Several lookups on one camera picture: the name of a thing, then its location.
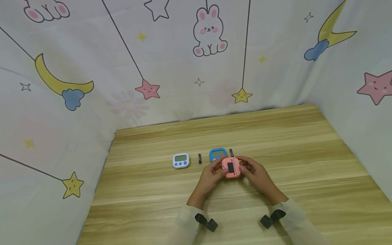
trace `yellow crescent moon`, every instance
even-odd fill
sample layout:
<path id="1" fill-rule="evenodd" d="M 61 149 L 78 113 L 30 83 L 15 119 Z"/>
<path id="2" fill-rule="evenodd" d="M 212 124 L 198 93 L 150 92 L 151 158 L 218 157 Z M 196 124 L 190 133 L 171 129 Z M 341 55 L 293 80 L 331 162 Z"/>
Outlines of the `yellow crescent moon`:
<path id="1" fill-rule="evenodd" d="M 318 40 L 319 42 L 321 42 L 327 39 L 329 42 L 328 47 L 343 42 L 344 40 L 349 39 L 350 37 L 354 36 L 355 33 L 357 33 L 356 31 L 348 31 L 342 33 L 334 33 L 332 31 L 345 4 L 346 0 L 344 0 L 343 3 L 340 4 L 339 7 L 337 7 L 337 9 L 332 12 L 332 14 L 328 17 L 328 19 L 324 22 L 323 26 L 320 29 Z"/>
<path id="2" fill-rule="evenodd" d="M 45 84 L 56 94 L 62 95 L 63 91 L 68 89 L 79 89 L 83 93 L 87 94 L 91 92 L 94 88 L 94 82 L 88 82 L 83 84 L 78 83 L 67 83 L 57 79 L 55 76 L 48 71 L 45 62 L 44 62 L 44 54 L 40 54 L 35 58 L 35 68 L 37 69 L 38 74 L 41 79 L 45 82 Z"/>

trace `yellow star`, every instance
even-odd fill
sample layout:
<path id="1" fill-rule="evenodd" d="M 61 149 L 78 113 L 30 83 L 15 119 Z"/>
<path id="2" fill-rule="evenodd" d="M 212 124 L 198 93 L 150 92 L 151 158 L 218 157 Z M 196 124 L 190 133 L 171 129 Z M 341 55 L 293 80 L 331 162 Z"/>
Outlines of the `yellow star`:
<path id="1" fill-rule="evenodd" d="M 63 199 L 66 199 L 70 195 L 80 197 L 80 187 L 83 185 L 84 181 L 78 180 L 75 172 L 72 173 L 72 176 L 69 180 L 62 180 L 62 182 L 67 188 Z"/>
<path id="2" fill-rule="evenodd" d="M 243 101 L 245 103 L 248 103 L 248 98 L 252 96 L 252 94 L 247 94 L 243 88 L 238 93 L 232 94 L 234 98 L 236 98 L 235 103 L 238 103 L 240 101 Z"/>
<path id="3" fill-rule="evenodd" d="M 264 57 L 264 55 L 260 59 L 258 59 L 258 61 L 260 61 L 260 63 L 263 63 L 265 60 L 266 60 L 266 58 Z"/>
<path id="4" fill-rule="evenodd" d="M 24 142 L 26 143 L 26 149 L 34 147 L 33 140 L 24 140 Z"/>
<path id="5" fill-rule="evenodd" d="M 144 35 L 139 31 L 139 36 L 138 36 L 137 38 L 140 39 L 142 42 L 144 42 L 144 39 L 146 38 L 146 36 L 144 36 Z"/>

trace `blue cloud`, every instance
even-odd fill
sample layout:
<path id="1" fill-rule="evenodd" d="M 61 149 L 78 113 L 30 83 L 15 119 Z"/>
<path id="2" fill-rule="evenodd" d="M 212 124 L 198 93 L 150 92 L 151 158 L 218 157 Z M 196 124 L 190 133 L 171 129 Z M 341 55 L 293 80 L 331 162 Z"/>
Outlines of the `blue cloud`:
<path id="1" fill-rule="evenodd" d="M 327 39 L 319 42 L 318 44 L 316 44 L 314 48 L 311 48 L 308 51 L 306 51 L 304 55 L 305 59 L 316 61 L 320 56 L 320 54 L 322 54 L 328 48 L 328 44 L 329 42 Z"/>
<path id="2" fill-rule="evenodd" d="M 63 91 L 62 96 L 65 99 L 65 107 L 74 111 L 80 106 L 80 100 L 83 99 L 84 93 L 79 89 L 68 89 Z"/>

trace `star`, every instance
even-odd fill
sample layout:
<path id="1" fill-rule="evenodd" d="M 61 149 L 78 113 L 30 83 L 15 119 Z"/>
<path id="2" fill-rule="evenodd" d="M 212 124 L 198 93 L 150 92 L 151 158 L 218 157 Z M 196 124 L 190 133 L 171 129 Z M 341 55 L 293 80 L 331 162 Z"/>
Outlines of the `star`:
<path id="1" fill-rule="evenodd" d="M 150 0 L 144 3 L 144 6 L 148 8 L 152 13 L 152 20 L 156 21 L 159 17 L 168 19 L 169 15 L 167 14 L 166 7 L 169 3 L 169 0 Z"/>
<path id="2" fill-rule="evenodd" d="M 138 36 L 137 38 L 140 39 L 142 42 L 144 42 L 144 39 L 146 38 L 146 36 L 144 36 L 144 35 L 139 31 L 139 36 Z"/>
<path id="3" fill-rule="evenodd" d="M 375 105 L 380 104 L 384 96 L 392 95 L 392 71 L 374 76 L 365 73 L 365 85 L 360 88 L 358 94 L 370 95 Z"/>
<path id="4" fill-rule="evenodd" d="M 266 60 L 266 58 L 264 57 L 264 55 L 260 59 L 258 59 L 258 61 L 260 61 L 260 63 L 263 63 L 265 60 Z"/>
<path id="5" fill-rule="evenodd" d="M 309 12 L 309 15 L 304 19 L 304 20 L 306 20 L 306 23 L 308 23 L 308 21 L 309 21 L 311 18 L 314 17 L 313 15 L 311 15 L 311 13 L 312 13 L 312 12 Z"/>
<path id="6" fill-rule="evenodd" d="M 150 97 L 160 98 L 157 90 L 159 85 L 151 85 L 146 80 L 143 79 L 143 84 L 141 87 L 135 88 L 136 91 L 143 93 L 144 99 L 148 100 Z"/>
<path id="7" fill-rule="evenodd" d="M 252 96 L 252 94 L 247 94 L 243 88 L 240 89 L 238 93 L 232 94 L 234 98 L 236 98 L 236 101 L 234 103 L 238 103 L 240 101 L 243 101 L 245 103 L 248 103 L 248 98 Z"/>
<path id="8" fill-rule="evenodd" d="M 28 90 L 28 91 L 31 92 L 31 89 L 30 89 L 30 85 L 31 85 L 31 84 L 27 84 L 27 85 L 24 85 L 23 83 L 20 83 L 20 84 L 22 85 L 22 90 L 21 90 L 21 91 L 23 91 L 23 90 Z"/>
<path id="9" fill-rule="evenodd" d="M 194 83 L 197 83 L 197 84 L 199 84 L 199 87 L 201 86 L 201 84 L 202 83 L 204 83 L 203 81 L 200 81 L 200 79 L 199 78 L 197 78 L 197 82 L 194 82 Z"/>
<path id="10" fill-rule="evenodd" d="M 66 199 L 70 195 L 75 195 L 77 197 L 80 197 L 80 187 L 83 185 L 84 181 L 78 180 L 75 172 L 72 173 L 70 179 L 62 180 L 62 182 L 67 188 L 67 190 L 64 193 L 63 199 Z"/>
<path id="11" fill-rule="evenodd" d="M 24 142 L 26 143 L 26 149 L 34 147 L 33 140 L 24 140 Z"/>

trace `black wrist strap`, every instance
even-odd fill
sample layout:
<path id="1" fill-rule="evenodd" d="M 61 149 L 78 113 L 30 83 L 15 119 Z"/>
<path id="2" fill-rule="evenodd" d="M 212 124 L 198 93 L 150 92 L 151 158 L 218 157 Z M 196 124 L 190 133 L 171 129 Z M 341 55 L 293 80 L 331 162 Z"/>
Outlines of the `black wrist strap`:
<path id="1" fill-rule="evenodd" d="M 218 227 L 218 224 L 215 222 L 215 220 L 211 219 L 210 222 L 207 222 L 207 219 L 200 213 L 196 214 L 195 220 L 204 225 L 211 232 L 214 232 Z"/>
<path id="2" fill-rule="evenodd" d="M 265 228 L 269 229 L 275 222 L 280 220 L 281 218 L 286 216 L 286 212 L 280 209 L 276 209 L 272 214 L 271 217 L 264 215 L 260 222 L 264 225 Z"/>

